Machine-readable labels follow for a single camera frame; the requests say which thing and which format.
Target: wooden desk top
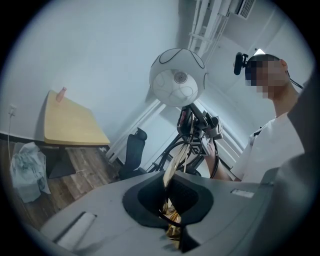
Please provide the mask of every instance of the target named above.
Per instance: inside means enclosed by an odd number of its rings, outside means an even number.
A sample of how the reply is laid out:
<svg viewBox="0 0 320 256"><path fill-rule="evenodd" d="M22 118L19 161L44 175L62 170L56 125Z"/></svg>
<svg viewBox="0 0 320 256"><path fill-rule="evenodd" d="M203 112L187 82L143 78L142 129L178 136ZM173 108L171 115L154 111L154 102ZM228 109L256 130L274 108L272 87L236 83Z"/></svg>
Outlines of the wooden desk top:
<svg viewBox="0 0 320 256"><path fill-rule="evenodd" d="M57 93L49 91L44 116L44 142L61 145L107 145L110 143L100 129L92 111Z"/></svg>

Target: desk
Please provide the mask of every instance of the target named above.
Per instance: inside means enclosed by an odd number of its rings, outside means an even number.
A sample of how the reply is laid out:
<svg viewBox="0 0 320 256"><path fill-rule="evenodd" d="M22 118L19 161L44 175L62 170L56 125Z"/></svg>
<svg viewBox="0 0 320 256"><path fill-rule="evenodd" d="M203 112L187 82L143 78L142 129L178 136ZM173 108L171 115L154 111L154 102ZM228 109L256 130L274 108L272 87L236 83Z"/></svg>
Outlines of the desk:
<svg viewBox="0 0 320 256"><path fill-rule="evenodd" d="M90 109L66 97L57 102L56 96L56 92L49 91L44 116L44 142L61 145L57 163L48 175L50 179L75 173L65 147L106 146L110 143Z"/></svg>

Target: spherical lamp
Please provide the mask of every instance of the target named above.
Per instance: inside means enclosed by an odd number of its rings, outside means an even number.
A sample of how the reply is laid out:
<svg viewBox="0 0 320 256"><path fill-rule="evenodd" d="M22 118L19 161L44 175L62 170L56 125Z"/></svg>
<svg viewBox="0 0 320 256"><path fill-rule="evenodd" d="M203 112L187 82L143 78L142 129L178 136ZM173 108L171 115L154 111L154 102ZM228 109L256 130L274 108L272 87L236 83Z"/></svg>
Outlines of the spherical lamp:
<svg viewBox="0 0 320 256"><path fill-rule="evenodd" d="M184 107L194 102L206 87L207 69L202 59L188 49L174 48L153 62L149 83L164 104Z"/></svg>

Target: plastic bag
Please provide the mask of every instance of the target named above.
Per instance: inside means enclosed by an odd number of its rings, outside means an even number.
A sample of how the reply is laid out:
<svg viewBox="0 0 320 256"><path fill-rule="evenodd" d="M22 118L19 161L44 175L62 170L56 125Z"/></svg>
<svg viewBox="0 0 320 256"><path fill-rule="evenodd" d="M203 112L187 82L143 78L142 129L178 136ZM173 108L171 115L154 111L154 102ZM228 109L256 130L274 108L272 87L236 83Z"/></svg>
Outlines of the plastic bag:
<svg viewBox="0 0 320 256"><path fill-rule="evenodd" d="M10 165L12 185L24 203L40 196L40 191L50 194L47 183L46 156L34 142L23 145L14 154Z"/></svg>

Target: black chair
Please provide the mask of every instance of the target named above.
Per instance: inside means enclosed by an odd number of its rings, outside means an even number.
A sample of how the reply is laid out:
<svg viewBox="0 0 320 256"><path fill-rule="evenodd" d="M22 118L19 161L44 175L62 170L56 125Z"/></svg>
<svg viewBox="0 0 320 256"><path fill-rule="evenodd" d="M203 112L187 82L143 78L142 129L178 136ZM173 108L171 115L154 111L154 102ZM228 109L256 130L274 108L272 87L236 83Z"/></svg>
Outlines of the black chair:
<svg viewBox="0 0 320 256"><path fill-rule="evenodd" d="M128 136L126 144L126 155L124 166L119 170L119 178L126 180L138 175L146 174L147 172L141 167L142 153L146 144L147 134L140 128L133 135Z"/></svg>

